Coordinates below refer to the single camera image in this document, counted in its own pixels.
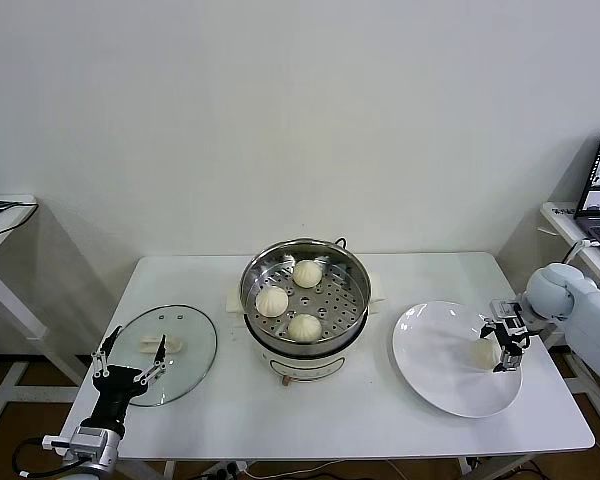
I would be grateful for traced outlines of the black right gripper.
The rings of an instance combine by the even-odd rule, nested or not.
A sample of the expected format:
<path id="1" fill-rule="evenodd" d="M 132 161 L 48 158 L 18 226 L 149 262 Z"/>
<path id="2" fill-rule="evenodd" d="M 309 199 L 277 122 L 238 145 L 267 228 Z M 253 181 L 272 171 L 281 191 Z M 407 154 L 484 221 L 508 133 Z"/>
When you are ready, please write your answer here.
<path id="1" fill-rule="evenodd" d="M 530 346 L 530 333 L 519 319 L 504 319 L 486 322 L 480 329 L 479 337 L 492 336 L 501 347 L 500 361 L 493 368 L 494 373 L 516 371 L 521 364 L 522 351 Z"/>

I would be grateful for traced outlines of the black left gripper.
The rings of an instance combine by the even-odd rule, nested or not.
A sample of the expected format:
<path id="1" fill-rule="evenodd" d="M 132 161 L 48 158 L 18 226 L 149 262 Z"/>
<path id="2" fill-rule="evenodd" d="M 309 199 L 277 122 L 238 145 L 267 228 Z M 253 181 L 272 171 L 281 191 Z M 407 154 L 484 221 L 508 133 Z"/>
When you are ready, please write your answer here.
<path id="1" fill-rule="evenodd" d="M 153 365 L 146 370 L 110 365 L 108 358 L 122 329 L 117 326 L 91 354 L 93 385 L 99 397 L 87 418 L 88 426 L 123 426 L 131 400 L 143 395 L 147 385 L 152 385 L 166 372 L 165 335 L 161 337 Z"/>

